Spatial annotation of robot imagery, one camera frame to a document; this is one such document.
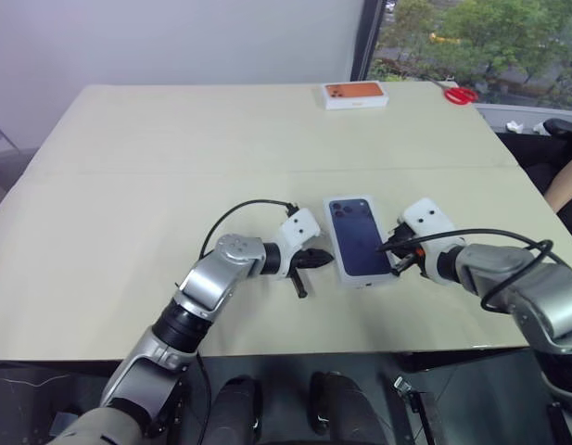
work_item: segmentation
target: table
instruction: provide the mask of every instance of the table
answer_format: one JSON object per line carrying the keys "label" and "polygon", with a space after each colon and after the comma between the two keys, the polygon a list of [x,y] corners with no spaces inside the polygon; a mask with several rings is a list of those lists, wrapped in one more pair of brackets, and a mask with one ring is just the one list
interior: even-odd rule
{"label": "table", "polygon": [[[324,227],[323,197],[370,194],[392,228],[429,196],[457,227],[549,237],[572,265],[569,233],[475,108],[431,83],[386,88],[387,108],[344,111],[321,109],[314,85],[86,88],[0,206],[0,360],[124,357],[210,226],[254,197],[298,202]],[[250,207],[219,234],[268,239],[284,219]],[[526,344],[509,316],[416,270],[361,290],[340,287],[334,265],[307,278],[304,300],[289,281],[243,283],[202,353]]]}

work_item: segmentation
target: floor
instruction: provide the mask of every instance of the floor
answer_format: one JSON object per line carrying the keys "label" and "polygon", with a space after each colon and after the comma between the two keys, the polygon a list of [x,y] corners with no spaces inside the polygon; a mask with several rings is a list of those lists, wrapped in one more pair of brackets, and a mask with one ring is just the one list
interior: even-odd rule
{"label": "floor", "polygon": [[[407,413],[413,437],[401,437],[401,441],[396,435],[399,425],[391,421],[385,388],[398,375],[404,375],[416,389],[432,393],[449,444],[553,443],[545,417],[550,397],[528,350],[416,374],[401,373],[389,354],[209,358],[205,362],[214,393],[237,375],[252,375],[261,381],[261,443],[324,439],[308,427],[304,406],[311,373],[329,370],[351,377],[362,388],[391,445],[426,444],[419,418],[411,411]],[[181,431],[183,443],[195,443],[205,400],[198,368],[192,366],[189,373],[193,396]],[[48,433],[55,413],[81,413],[95,407],[106,381],[105,377],[1,364],[0,445],[46,443],[51,439]]]}

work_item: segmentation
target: wall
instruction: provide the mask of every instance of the wall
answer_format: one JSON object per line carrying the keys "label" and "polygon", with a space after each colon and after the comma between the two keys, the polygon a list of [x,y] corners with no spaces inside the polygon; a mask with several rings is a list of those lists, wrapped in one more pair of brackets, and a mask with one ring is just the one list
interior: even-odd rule
{"label": "wall", "polygon": [[362,4],[0,0],[0,129],[38,147],[88,83],[348,80]]}

